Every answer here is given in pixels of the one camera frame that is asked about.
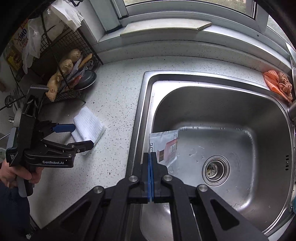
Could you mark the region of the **person's left hand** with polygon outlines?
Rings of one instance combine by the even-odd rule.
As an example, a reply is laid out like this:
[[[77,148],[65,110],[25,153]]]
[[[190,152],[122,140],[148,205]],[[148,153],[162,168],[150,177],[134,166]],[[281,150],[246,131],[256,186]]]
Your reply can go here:
[[[9,163],[4,160],[1,163],[1,182],[8,188],[14,188],[17,186],[16,177],[21,177],[32,184],[37,184],[41,179],[43,169],[37,167],[34,172],[30,173],[22,166],[10,167]]]

